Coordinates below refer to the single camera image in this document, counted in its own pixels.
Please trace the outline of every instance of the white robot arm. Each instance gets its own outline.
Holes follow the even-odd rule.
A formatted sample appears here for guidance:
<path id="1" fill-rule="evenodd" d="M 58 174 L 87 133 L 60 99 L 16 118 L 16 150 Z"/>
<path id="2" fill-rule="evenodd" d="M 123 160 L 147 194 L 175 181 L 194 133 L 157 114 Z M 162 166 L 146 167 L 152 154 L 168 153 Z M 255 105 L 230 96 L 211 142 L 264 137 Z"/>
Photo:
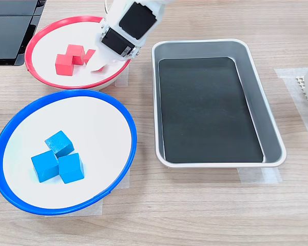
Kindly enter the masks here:
<path id="1" fill-rule="evenodd" d="M 146 38 L 161 22 L 164 9 L 174 0 L 114 0 L 96 39 L 99 52 L 91 59 L 92 70 L 110 60 L 135 58 Z"/>

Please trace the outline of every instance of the tape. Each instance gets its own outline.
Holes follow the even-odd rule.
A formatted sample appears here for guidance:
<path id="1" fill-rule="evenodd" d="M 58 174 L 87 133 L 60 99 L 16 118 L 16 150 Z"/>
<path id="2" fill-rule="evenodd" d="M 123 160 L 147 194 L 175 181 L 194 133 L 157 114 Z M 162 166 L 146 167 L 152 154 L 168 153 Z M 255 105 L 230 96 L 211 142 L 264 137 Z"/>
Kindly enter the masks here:
<path id="1" fill-rule="evenodd" d="M 302 78 L 307 73 L 308 68 L 294 68 L 294 69 L 275 69 L 279 78 L 283 79 L 288 92 L 290 93 L 293 102 L 301 116 L 301 119 L 308 131 L 308 100 L 303 90 L 301 89 Z"/>
<path id="2" fill-rule="evenodd" d="M 115 187 L 115 189 L 127 189 L 129 187 L 130 187 L 130 170 L 126 173 L 124 178 Z M 96 215 L 102 215 L 102 213 L 103 213 L 103 200 L 101 199 L 98 202 L 94 203 L 93 205 L 90 205 L 79 211 L 69 214 L 58 215 L 55 217 L 96 216 Z"/>
<path id="3" fill-rule="evenodd" d="M 125 87 L 128 86 L 128 79 L 129 79 L 129 66 L 127 66 L 120 76 L 115 80 L 116 87 Z"/>
<path id="4" fill-rule="evenodd" d="M 238 168 L 241 183 L 281 183 L 282 178 L 278 168 Z"/>

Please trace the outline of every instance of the metal tray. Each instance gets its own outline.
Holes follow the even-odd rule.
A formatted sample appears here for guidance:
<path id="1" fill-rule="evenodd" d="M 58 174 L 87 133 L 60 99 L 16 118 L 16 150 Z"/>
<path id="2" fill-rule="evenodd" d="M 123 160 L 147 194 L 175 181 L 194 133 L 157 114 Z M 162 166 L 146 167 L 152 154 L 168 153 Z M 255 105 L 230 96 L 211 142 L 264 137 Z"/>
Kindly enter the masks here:
<path id="1" fill-rule="evenodd" d="M 244 42 L 160 42 L 152 49 L 152 65 L 161 163 L 238 168 L 285 161 L 285 146 Z"/>

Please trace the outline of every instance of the wood grain surface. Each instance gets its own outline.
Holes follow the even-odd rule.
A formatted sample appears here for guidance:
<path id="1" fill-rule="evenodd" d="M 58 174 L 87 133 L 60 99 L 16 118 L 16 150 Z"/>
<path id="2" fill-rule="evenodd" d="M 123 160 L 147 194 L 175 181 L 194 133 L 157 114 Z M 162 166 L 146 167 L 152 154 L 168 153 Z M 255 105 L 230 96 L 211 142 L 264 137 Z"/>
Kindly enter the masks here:
<path id="1" fill-rule="evenodd" d="M 38 30 L 103 1 L 48 1 Z M 252 52 L 287 148 L 280 184 L 241 184 L 236 169 L 170 170 L 155 157 L 150 50 L 162 40 L 238 38 Z M 129 69 L 129 86 L 103 92 L 131 112 L 138 150 L 130 188 L 103 215 L 41 217 L 0 194 L 0 245 L 308 246 L 308 132 L 275 68 L 308 67 L 308 1 L 177 0 Z M 0 132 L 20 109 L 56 89 L 24 66 L 0 67 Z"/>

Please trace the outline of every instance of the wooden block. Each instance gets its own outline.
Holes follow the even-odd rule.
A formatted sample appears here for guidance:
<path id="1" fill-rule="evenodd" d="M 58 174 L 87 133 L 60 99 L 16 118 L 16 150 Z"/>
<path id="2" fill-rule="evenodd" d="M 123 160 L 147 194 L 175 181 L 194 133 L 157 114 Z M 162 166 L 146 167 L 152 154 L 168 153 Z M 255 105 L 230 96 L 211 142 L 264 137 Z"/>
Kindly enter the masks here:
<path id="1" fill-rule="evenodd" d="M 87 54 L 84 56 L 84 62 L 85 64 L 88 64 L 88 61 L 92 57 L 92 55 L 96 52 L 96 50 L 88 50 Z"/>
<path id="2" fill-rule="evenodd" d="M 85 52 L 82 45 L 68 45 L 66 54 L 73 56 L 74 65 L 83 65 Z"/>
<path id="3" fill-rule="evenodd" d="M 68 155 L 74 150 L 73 144 L 63 131 L 45 140 L 46 145 L 54 152 L 57 158 Z"/>
<path id="4" fill-rule="evenodd" d="M 58 159 L 59 173 L 64 183 L 84 178 L 83 164 L 78 153 Z"/>
<path id="5" fill-rule="evenodd" d="M 55 62 L 56 74 L 72 76 L 74 70 L 74 65 L 72 60 L 73 60 L 72 55 L 58 54 Z"/>
<path id="6" fill-rule="evenodd" d="M 59 175 L 58 160 L 51 150 L 36 155 L 31 160 L 39 182 Z"/>

